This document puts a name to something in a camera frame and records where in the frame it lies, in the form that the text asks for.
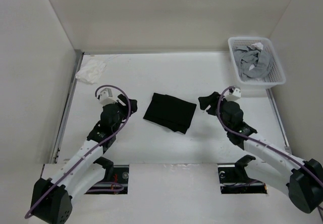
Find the black tank top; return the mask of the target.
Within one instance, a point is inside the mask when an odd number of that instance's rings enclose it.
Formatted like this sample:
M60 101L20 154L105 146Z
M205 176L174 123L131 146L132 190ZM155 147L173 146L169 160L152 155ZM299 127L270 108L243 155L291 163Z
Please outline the black tank top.
M186 134L191 126L196 107L195 103L154 93L143 118L173 132Z

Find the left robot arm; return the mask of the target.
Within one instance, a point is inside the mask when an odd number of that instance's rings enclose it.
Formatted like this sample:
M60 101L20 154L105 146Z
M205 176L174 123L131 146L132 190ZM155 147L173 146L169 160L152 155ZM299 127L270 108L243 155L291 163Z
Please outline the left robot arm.
M137 112L137 100L120 94L117 100L100 95L103 105L99 121L89 132L77 153L53 176L40 178L33 187L30 210L32 216L46 223L65 223L74 202L101 181L113 178L113 162L103 155L116 140L116 135Z

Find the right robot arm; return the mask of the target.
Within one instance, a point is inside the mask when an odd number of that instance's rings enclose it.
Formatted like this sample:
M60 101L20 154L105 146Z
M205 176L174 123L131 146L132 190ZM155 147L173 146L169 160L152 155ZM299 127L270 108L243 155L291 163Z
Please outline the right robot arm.
M200 109L217 117L229 141L247 152L235 162L235 178L268 184L288 196L300 211L312 213L322 204L322 165L315 159L295 157L269 143L244 122L244 112L236 102L239 98L241 90L234 86L198 98Z

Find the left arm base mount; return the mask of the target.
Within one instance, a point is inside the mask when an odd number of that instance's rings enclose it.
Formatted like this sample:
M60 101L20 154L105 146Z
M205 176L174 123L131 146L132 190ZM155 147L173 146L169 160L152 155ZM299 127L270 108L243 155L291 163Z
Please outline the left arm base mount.
M86 194L118 195L128 193L129 165L115 165L111 174L93 185Z

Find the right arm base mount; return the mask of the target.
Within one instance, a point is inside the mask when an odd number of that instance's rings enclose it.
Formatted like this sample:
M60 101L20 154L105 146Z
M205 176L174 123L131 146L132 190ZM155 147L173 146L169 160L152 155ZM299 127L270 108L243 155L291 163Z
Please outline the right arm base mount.
M240 176L233 164L218 165L218 176L222 194L267 194L265 183Z

